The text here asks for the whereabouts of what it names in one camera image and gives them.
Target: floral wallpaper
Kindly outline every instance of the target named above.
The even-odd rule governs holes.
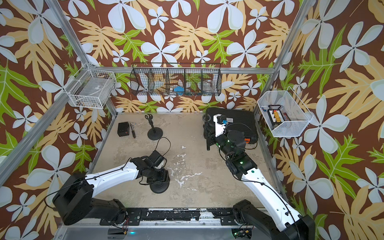
[[[51,107],[80,63],[43,0],[0,0],[0,164]],[[44,198],[87,172],[108,110],[67,104],[0,187],[0,239],[52,239],[60,217]],[[52,207],[51,195],[47,203]]]
[[[302,1],[59,1],[94,65],[221,63],[268,67]]]
[[[273,67],[301,1],[59,1],[96,66]],[[252,111],[269,75],[226,74],[219,96],[135,96],[130,74],[116,75],[118,112]],[[187,88],[196,79],[188,78]]]
[[[314,115],[300,137],[263,132],[316,239],[384,238],[383,16],[382,1],[318,0],[273,85],[293,88]]]

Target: white mesh basket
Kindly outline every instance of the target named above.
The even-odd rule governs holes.
[[[111,71],[87,69],[68,96],[76,107],[103,109],[111,91],[115,88],[116,77]]]
[[[301,106],[305,106],[297,94],[294,91],[292,92],[295,95],[295,99],[301,102]],[[257,100],[257,104],[274,137],[299,137],[313,118],[312,114],[304,114],[303,109],[288,91],[267,91]],[[269,105],[281,105],[280,111],[287,113],[290,121],[284,121],[279,125],[271,122],[268,111]]]

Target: cable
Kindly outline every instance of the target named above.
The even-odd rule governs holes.
[[[251,130],[251,132],[253,132],[253,133],[256,134],[256,136],[257,136],[257,132],[255,132],[255,131],[252,130],[250,127],[248,127],[247,125],[245,125],[244,123],[241,123],[241,122],[234,122],[234,123],[232,123],[232,124],[227,125],[227,127],[229,127],[229,126],[231,126],[231,125],[234,125],[234,124],[241,124],[241,125],[246,126],[249,130]],[[238,148],[247,149],[247,150],[253,150],[253,149],[257,148],[257,143],[258,143],[258,142],[256,142],[256,146],[255,146],[254,148],[245,148],[245,147],[238,147]]]
[[[168,139],[168,138],[166,138],[166,137],[161,137],[160,139],[162,139],[162,138],[165,138],[165,139],[167,139],[168,140],[168,142],[169,142],[169,149],[163,154],[163,156],[164,155],[166,155],[167,154],[167,152],[170,150],[170,147],[171,147],[171,142],[170,142],[170,140]],[[157,146],[159,145],[159,142],[160,142],[160,139],[157,141],[157,144],[156,144],[156,147],[155,147],[155,150],[157,149]]]
[[[218,147],[218,153],[220,155],[220,157],[226,162],[226,160],[223,158],[223,156],[221,156],[221,152],[220,152],[220,148]]]
[[[106,173],[103,173],[103,174],[100,174],[100,175],[97,175],[97,176],[94,176],[94,177],[91,177],[91,178],[88,178],[88,179],[83,179],[83,180],[81,180],[81,181],[79,181],[79,182],[72,183],[72,184],[70,184],[70,185],[68,185],[68,186],[66,186],[66,187],[64,187],[64,188],[61,188],[61,189],[59,189],[59,190],[57,190],[57,191],[55,191],[55,192],[52,192],[52,193],[48,194],[48,195],[45,196],[45,198],[44,198],[44,203],[45,203],[45,205],[46,205],[47,207],[51,208],[51,209],[54,209],[53,207],[49,206],[48,203],[46,202],[46,199],[47,199],[48,196],[50,196],[50,195],[52,195],[52,194],[55,194],[55,193],[57,193],[57,192],[59,192],[59,191],[61,191],[61,190],[63,190],[63,189],[66,189],[66,188],[68,188],[68,187],[70,187],[70,186],[73,186],[73,185],[75,185],[75,184],[81,184],[81,183],[83,183],[84,181],[91,180],[91,179],[96,179],[96,178],[98,178],[98,177],[101,177],[101,176],[103,176],[103,175],[106,175],[106,174],[109,174],[109,173],[111,173],[111,172],[115,172],[115,171],[118,171],[118,170],[123,170],[123,168],[125,168],[125,166],[126,166],[127,163],[129,162],[129,160],[131,160],[131,159],[132,159],[131,157],[128,158],[128,160],[126,161],[126,163],[125,163],[121,168],[119,168],[119,169],[115,169],[115,170],[113,170],[113,171],[106,172]]]
[[[270,190],[271,190],[271,191],[272,191],[272,192],[273,192],[273,193],[280,199],[280,201],[284,204],[284,206],[285,206],[286,210],[288,211],[288,213],[291,215],[291,218],[292,218],[292,220],[293,220],[293,225],[296,226],[296,232],[297,232],[298,237],[299,237],[299,239],[300,239],[300,232],[299,232],[299,228],[298,228],[298,226],[297,226],[297,223],[296,223],[296,221],[295,221],[295,218],[293,217],[291,211],[289,211],[289,209],[288,209],[287,205],[285,204],[284,200],[279,196],[279,194],[278,194],[277,192],[275,192],[270,186],[266,185],[264,182],[251,181],[251,180],[240,180],[240,179],[236,178],[235,175],[232,174],[232,176],[233,176],[236,180],[241,181],[241,182],[256,182],[256,183],[259,183],[259,184],[262,185],[262,186],[266,186],[267,188],[269,188],[269,189],[270,189]]]

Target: blue object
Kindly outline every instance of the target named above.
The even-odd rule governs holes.
[[[183,87],[180,87],[180,86],[177,86],[174,88],[174,91],[175,92],[181,92],[181,93],[178,93],[177,95],[181,96],[183,95],[183,92],[184,92],[184,88]]]

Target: small black box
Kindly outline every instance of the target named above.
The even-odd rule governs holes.
[[[121,122],[121,123],[119,123],[118,135],[119,135],[119,137],[129,135],[129,124],[128,124],[128,122]]]

